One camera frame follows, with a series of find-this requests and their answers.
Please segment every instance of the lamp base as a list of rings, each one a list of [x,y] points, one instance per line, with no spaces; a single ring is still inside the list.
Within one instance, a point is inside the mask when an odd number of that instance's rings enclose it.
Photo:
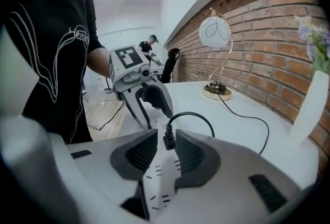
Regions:
[[[214,100],[229,100],[232,96],[232,92],[225,87],[225,91],[223,92],[223,90],[221,90],[221,87],[217,87],[216,84],[211,84],[211,86],[206,85],[203,87],[203,91],[202,91],[203,95],[214,99]]]

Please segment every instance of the white vase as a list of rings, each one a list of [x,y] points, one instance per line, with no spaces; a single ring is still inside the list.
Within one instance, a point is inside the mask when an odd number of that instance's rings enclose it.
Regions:
[[[328,96],[329,75],[315,71],[289,137],[300,145],[318,124]]]

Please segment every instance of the cable plug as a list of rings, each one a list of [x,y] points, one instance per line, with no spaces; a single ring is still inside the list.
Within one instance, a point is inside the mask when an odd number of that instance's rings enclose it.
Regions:
[[[168,151],[175,149],[175,139],[171,124],[166,124],[166,132],[165,132],[165,136],[163,137],[163,140],[165,147]]]

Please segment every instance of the wooden floor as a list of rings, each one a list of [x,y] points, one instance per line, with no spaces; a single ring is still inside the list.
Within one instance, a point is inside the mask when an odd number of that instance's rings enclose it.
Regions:
[[[115,97],[115,93],[107,94],[105,91],[85,93],[83,101],[87,124],[99,129],[104,123],[109,121],[123,103],[123,101],[119,102]],[[99,102],[103,100],[106,100],[105,105],[99,104]],[[124,117],[128,113],[127,107],[124,106],[123,109],[117,113],[115,118],[105,125],[102,130],[97,131],[89,127],[88,129],[92,139],[97,141],[117,137]]]

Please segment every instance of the man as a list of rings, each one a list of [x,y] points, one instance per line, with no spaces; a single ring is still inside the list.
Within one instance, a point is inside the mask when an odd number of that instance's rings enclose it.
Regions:
[[[93,0],[7,0],[2,19],[39,76],[23,115],[66,143],[91,141],[81,96],[86,65],[110,78],[110,54],[97,38]]]
[[[158,59],[153,58],[156,56],[156,54],[153,53],[151,45],[153,45],[155,42],[158,42],[157,37],[155,35],[150,35],[147,41],[140,42],[138,49],[149,61],[153,61],[156,64],[161,65]]]

